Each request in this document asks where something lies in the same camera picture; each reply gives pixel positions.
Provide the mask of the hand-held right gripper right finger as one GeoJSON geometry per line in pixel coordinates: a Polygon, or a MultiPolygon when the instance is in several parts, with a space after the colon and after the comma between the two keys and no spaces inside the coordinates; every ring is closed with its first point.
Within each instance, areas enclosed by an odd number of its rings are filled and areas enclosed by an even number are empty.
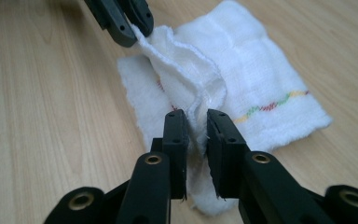
{"type": "Polygon", "coordinates": [[[216,195],[239,198],[241,164],[249,151],[246,141],[228,114],[207,111],[207,158],[216,195]]]}

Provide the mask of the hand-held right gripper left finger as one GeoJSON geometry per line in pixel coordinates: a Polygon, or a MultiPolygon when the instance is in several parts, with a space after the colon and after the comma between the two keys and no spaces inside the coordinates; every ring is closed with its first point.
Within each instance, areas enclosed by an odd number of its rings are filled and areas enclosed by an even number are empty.
{"type": "Polygon", "coordinates": [[[182,109],[165,116],[162,151],[170,158],[171,198],[186,199],[186,160],[189,137],[182,109]]]}

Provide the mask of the white towel with coloured stitching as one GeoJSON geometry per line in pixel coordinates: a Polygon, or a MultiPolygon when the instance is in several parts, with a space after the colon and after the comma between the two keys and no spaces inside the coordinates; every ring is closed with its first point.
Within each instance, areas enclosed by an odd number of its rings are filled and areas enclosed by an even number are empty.
{"type": "Polygon", "coordinates": [[[218,198],[213,187],[205,156],[209,109],[227,113],[249,148],[265,152],[331,122],[262,23],[234,0],[176,29],[159,26],[137,38],[140,54],[117,61],[137,125],[149,146],[165,115],[184,110],[187,191],[205,215],[238,203],[218,198]]]}

